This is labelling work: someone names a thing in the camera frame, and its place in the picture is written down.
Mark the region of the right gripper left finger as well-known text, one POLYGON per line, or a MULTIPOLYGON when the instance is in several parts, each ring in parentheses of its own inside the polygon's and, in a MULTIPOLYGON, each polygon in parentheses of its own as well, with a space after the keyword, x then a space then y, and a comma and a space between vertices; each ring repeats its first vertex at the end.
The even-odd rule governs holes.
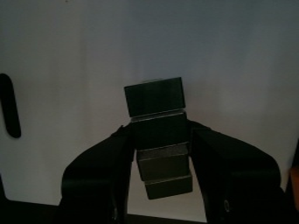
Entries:
POLYGON ((132 130, 122 126, 67 166, 54 224, 127 224, 135 155, 132 130))

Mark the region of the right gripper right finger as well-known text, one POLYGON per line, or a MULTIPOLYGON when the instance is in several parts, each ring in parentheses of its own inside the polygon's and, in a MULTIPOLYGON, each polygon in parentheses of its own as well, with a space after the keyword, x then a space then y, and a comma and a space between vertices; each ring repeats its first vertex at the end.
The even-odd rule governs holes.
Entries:
POLYGON ((291 214, 274 158, 198 122, 191 161, 209 224, 289 224, 291 214))

